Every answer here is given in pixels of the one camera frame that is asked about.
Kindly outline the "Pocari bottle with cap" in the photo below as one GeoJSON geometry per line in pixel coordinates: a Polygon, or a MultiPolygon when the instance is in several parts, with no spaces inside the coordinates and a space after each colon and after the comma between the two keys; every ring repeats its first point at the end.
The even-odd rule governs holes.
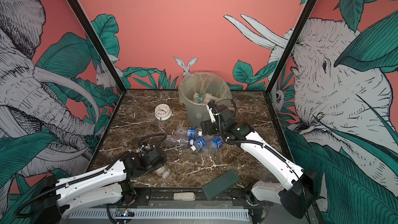
{"type": "Polygon", "coordinates": [[[214,155],[222,146],[222,138],[215,136],[203,147],[203,153],[207,156],[214,155]]]}

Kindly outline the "orange label vitamin bottle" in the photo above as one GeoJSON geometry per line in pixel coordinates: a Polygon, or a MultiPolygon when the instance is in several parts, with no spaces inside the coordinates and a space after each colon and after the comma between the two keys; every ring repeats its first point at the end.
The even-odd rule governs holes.
{"type": "Polygon", "coordinates": [[[160,167],[159,169],[155,170],[155,173],[163,179],[166,179],[170,176],[170,170],[168,166],[160,167]]]}

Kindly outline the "green label small bottle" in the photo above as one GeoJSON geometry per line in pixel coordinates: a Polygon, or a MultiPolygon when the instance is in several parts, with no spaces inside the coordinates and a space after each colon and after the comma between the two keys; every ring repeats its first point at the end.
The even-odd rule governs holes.
{"type": "Polygon", "coordinates": [[[205,102],[205,101],[210,101],[210,100],[216,100],[217,98],[212,96],[209,93],[205,93],[205,94],[199,94],[199,93],[195,93],[193,98],[195,100],[197,100],[198,102],[205,102]]]}

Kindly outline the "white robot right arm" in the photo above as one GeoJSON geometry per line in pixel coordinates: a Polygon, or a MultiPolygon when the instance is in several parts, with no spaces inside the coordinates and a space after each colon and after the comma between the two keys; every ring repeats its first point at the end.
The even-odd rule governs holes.
{"type": "Polygon", "coordinates": [[[315,179],[317,173],[311,169],[303,169],[285,158],[260,134],[245,122],[234,119],[227,123],[217,121],[201,122],[205,134],[225,137],[225,142],[236,145],[251,154],[265,166],[278,180],[277,184],[255,182],[250,188],[257,201],[268,201],[282,205],[292,216],[301,219],[315,201],[315,179]]]}

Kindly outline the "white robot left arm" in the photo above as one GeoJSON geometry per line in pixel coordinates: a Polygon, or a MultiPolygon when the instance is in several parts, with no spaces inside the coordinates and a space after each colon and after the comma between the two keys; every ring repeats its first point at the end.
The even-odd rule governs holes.
{"type": "Polygon", "coordinates": [[[147,175],[166,165],[160,147],[141,152],[124,152],[113,163],[100,169],[68,178],[50,177],[39,185],[35,195],[13,213],[16,219],[31,224],[56,224],[81,209],[104,204],[129,206],[138,194],[131,179],[147,175]]]}

